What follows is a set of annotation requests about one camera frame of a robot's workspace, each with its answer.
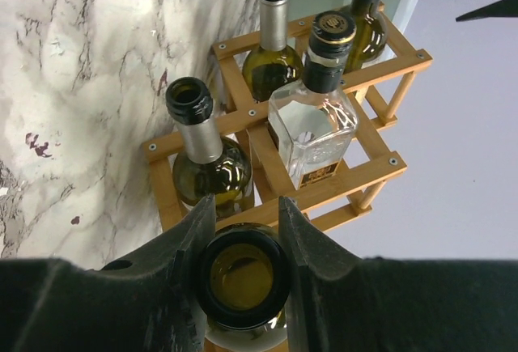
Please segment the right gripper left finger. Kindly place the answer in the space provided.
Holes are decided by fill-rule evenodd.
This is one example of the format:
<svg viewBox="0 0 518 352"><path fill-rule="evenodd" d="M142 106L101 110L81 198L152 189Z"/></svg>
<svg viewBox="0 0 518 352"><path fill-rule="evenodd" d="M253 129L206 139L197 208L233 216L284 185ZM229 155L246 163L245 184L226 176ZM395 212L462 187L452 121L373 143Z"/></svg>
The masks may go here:
<svg viewBox="0 0 518 352"><path fill-rule="evenodd" d="M214 197L99 270L60 258L1 263L4 351L200 351L194 263L214 238Z"/></svg>

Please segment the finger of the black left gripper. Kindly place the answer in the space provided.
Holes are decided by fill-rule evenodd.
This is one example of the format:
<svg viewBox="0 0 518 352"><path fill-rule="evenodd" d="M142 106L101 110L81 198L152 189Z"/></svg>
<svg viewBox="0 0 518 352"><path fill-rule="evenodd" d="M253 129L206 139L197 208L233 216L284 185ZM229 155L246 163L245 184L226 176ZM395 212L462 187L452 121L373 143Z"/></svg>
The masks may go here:
<svg viewBox="0 0 518 352"><path fill-rule="evenodd" d="M489 18L517 18L518 0L499 0L456 17L457 22Z"/></svg>

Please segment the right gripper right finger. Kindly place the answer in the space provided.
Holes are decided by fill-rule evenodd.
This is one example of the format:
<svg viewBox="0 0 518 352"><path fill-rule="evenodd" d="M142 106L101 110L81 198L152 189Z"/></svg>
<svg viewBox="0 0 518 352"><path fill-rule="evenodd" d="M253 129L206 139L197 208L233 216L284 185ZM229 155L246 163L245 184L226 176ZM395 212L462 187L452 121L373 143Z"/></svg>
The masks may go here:
<svg viewBox="0 0 518 352"><path fill-rule="evenodd" d="M291 272L292 351L514 351L514 260L360 258L289 197L278 233Z"/></svg>

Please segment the green bottle silver capsule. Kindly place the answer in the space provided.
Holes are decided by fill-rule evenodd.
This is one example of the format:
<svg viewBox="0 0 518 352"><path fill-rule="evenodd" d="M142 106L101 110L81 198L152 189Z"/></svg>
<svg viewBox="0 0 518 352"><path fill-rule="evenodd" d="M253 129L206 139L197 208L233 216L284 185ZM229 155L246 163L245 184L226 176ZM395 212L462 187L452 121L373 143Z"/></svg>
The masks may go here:
<svg viewBox="0 0 518 352"><path fill-rule="evenodd" d="M287 339L284 306L291 276L272 227L236 223L217 230L194 273L212 344L230 351L269 351Z"/></svg>

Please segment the dark green wine bottle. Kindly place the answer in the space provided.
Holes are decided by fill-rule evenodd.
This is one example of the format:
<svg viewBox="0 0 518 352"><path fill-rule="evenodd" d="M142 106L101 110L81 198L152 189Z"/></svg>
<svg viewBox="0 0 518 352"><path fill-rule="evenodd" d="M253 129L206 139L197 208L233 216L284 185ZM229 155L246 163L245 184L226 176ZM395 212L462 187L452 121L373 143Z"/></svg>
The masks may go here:
<svg viewBox="0 0 518 352"><path fill-rule="evenodd" d="M383 53L388 33L380 0L352 0L342 8L355 20L356 33L346 61L345 72L360 70L373 64Z"/></svg>

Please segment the green wine bottle white label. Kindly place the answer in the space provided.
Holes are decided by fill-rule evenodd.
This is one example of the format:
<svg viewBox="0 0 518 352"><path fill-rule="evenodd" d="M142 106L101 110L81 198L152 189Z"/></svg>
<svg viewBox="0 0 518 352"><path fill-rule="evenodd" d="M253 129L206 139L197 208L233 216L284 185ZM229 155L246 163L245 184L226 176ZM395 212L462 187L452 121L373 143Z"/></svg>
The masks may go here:
<svg viewBox="0 0 518 352"><path fill-rule="evenodd" d="M166 90L166 105L184 142L172 165L183 206L191 210L213 194L218 219L252 209L252 164L238 142L219 133L205 83L194 77L175 80Z"/></svg>

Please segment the clear square liquor bottle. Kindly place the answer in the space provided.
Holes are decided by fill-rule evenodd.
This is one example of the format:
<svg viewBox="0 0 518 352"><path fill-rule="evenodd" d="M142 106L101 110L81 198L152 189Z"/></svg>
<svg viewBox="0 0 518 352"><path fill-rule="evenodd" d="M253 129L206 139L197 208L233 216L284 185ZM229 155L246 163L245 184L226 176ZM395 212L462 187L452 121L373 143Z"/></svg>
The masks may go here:
<svg viewBox="0 0 518 352"><path fill-rule="evenodd" d="M296 189L332 176L358 128L357 114L341 89L355 32L348 14L316 15L301 77L269 99L270 133Z"/></svg>

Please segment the green wine bottle brown label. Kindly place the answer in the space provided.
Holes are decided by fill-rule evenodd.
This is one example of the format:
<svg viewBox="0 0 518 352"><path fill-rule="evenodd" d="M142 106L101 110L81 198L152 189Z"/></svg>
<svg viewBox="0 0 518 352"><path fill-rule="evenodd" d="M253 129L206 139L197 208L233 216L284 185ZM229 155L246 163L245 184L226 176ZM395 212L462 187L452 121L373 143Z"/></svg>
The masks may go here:
<svg viewBox="0 0 518 352"><path fill-rule="evenodd" d="M244 60L242 75L256 102L294 82L303 71L299 54L287 43L288 0L259 0L260 41Z"/></svg>

